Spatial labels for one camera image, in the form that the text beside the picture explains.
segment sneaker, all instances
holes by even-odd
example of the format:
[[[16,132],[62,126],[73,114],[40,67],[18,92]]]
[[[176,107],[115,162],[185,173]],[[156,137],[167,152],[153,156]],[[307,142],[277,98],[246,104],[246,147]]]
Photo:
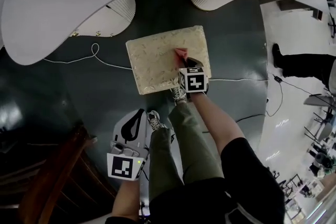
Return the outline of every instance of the sneaker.
[[[280,52],[280,48],[278,44],[274,44],[272,47],[272,55],[273,55],[273,65],[275,68],[281,68],[281,58],[282,54]]]
[[[186,92],[181,87],[176,87],[176,88],[170,89],[170,91],[173,94],[175,104],[178,104],[178,103],[181,103],[181,102],[183,102],[183,103],[187,102]]]
[[[160,122],[159,114],[155,110],[152,110],[151,112],[147,113],[147,120],[150,126],[152,127],[153,131],[156,131],[160,128],[165,128],[164,124]]]

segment white cable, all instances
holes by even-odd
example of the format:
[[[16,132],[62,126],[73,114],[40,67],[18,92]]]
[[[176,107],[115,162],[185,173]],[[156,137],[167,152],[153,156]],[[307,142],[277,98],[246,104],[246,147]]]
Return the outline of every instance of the white cable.
[[[242,80],[256,80],[256,81],[268,81],[263,79],[209,79],[210,81],[242,81]]]
[[[93,52],[93,47],[94,45],[97,45],[98,46],[98,49],[96,52]],[[48,61],[48,62],[53,62],[53,63],[73,63],[73,62],[78,62],[78,61],[81,61],[81,60],[85,60],[85,59],[89,59],[89,58],[92,58],[92,57],[95,57],[98,61],[100,61],[101,63],[103,63],[104,65],[107,65],[107,66],[111,66],[111,67],[117,67],[117,68],[122,68],[122,69],[128,69],[128,70],[132,70],[132,68],[130,67],[121,67],[121,66],[116,66],[116,65],[111,65],[110,63],[106,63],[104,62],[103,60],[99,59],[97,57],[97,53],[99,52],[99,44],[98,43],[93,43],[92,46],[91,46],[91,52],[92,52],[92,55],[91,56],[86,56],[86,57],[83,57],[83,58],[80,58],[80,59],[77,59],[77,60],[73,60],[73,61],[70,61],[70,62],[63,62],[63,61],[51,61],[51,60],[48,60],[48,59],[43,59],[45,61]]]

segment black t-shirt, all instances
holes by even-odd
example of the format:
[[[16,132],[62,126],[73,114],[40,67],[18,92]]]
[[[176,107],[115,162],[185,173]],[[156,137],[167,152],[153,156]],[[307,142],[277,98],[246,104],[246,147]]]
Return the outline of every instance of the black t-shirt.
[[[247,140],[234,139],[220,158],[225,178],[201,180],[159,195],[149,205],[151,222],[282,224],[284,194]],[[111,217],[106,221],[110,223],[135,222]]]

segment dark floor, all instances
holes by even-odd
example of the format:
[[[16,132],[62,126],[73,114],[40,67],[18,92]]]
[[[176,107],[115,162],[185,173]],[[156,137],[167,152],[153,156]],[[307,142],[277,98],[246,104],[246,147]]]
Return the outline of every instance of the dark floor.
[[[123,33],[112,38],[68,38],[48,58],[70,61],[88,56],[92,43],[98,42],[102,60],[129,67],[126,41],[202,25],[213,78],[267,79],[266,39],[258,0],[235,0],[212,12],[197,9],[190,0],[135,1],[134,20]],[[15,64],[2,49],[0,70],[0,113],[6,114],[12,105],[22,114],[17,125],[34,122],[60,133],[82,120],[89,133],[98,137],[87,152],[103,173],[119,119],[138,108],[156,108],[163,118],[168,113],[165,92],[139,95],[132,71],[105,66],[94,58],[69,65],[40,61],[26,67]],[[265,113],[267,83],[214,81],[208,96],[239,120]],[[263,123],[263,116],[239,123],[253,148],[259,143]]]

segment white floor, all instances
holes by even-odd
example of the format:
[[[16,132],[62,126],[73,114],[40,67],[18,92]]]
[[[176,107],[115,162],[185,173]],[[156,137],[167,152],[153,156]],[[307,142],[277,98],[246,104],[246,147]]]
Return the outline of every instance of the white floor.
[[[278,43],[282,54],[332,54],[336,55],[336,47],[332,45],[328,16],[322,22],[312,18],[312,12],[282,12],[276,3],[261,6],[263,13],[267,51],[268,51],[268,98],[267,111],[273,114],[281,102],[279,83],[273,75],[281,76],[281,70],[272,63],[271,48]],[[315,78],[285,78],[285,81],[305,89],[310,93],[324,93],[324,85]],[[283,104],[273,117],[266,117],[261,142],[257,155],[265,166],[280,172],[278,181],[289,179],[296,173],[304,176],[302,168],[312,157],[308,156],[307,148],[312,143],[304,135],[304,126],[314,129],[313,112],[320,114],[321,109],[303,105],[308,94],[285,83]]]

